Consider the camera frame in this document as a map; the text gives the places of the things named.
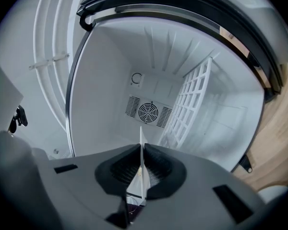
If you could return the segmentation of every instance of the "black slot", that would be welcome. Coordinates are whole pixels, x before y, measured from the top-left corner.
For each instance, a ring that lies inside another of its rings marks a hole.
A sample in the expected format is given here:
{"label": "black slot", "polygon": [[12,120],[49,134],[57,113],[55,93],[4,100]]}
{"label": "black slot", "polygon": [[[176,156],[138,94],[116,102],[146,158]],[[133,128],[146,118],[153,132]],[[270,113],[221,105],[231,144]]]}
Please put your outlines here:
{"label": "black slot", "polygon": [[214,187],[213,190],[237,224],[253,214],[228,186],[217,186]]}
{"label": "black slot", "polygon": [[63,173],[63,172],[66,172],[66,171],[71,171],[71,170],[74,170],[74,169],[77,169],[77,168],[78,168],[77,165],[69,164],[69,165],[65,165],[65,166],[54,168],[54,170],[55,170],[55,172],[57,174],[60,174],[60,173]]}

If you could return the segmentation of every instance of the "wire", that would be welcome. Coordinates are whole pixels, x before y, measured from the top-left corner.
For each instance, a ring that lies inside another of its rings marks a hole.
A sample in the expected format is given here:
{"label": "wire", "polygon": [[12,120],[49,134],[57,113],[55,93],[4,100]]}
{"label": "wire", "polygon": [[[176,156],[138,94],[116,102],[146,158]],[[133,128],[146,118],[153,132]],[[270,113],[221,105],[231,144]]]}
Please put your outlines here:
{"label": "wire", "polygon": [[138,206],[139,206],[138,201],[136,201],[133,197],[131,197],[131,196],[129,196],[129,195],[128,195],[127,197],[130,197],[133,201],[135,201],[136,206],[137,206],[137,208],[138,208]]}

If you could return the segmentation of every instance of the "air vent slot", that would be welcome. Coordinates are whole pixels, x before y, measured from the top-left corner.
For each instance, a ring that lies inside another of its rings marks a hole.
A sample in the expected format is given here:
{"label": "air vent slot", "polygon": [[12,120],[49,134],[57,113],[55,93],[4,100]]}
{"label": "air vent slot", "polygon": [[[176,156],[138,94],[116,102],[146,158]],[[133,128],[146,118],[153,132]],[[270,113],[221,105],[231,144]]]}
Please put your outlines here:
{"label": "air vent slot", "polygon": [[158,120],[157,126],[161,127],[161,128],[165,128],[165,126],[167,125],[168,122],[168,118],[172,113],[172,109],[167,108],[167,107],[163,107],[161,114],[160,114],[160,118]]}
{"label": "air vent slot", "polygon": [[129,96],[125,114],[130,117],[135,117],[136,110],[138,109],[140,98]]}

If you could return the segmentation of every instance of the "wooden floor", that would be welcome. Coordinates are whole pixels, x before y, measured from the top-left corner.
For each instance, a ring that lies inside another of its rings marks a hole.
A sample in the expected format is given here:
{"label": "wooden floor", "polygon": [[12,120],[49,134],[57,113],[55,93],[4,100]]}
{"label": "wooden floor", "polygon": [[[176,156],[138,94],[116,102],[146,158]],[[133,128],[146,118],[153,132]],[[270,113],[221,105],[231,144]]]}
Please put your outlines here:
{"label": "wooden floor", "polygon": [[263,117],[247,155],[253,172],[241,166],[234,175],[255,190],[271,185],[288,185],[288,64],[283,67],[282,93],[264,107]]}

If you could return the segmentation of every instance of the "fan grille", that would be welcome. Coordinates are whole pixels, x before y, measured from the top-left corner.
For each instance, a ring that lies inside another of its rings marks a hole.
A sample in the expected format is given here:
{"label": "fan grille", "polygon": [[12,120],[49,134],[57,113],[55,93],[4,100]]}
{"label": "fan grille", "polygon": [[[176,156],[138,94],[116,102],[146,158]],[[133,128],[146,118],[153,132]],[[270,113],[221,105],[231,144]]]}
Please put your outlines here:
{"label": "fan grille", "polygon": [[139,118],[145,123],[154,122],[158,117],[157,107],[151,103],[145,103],[139,108]]}

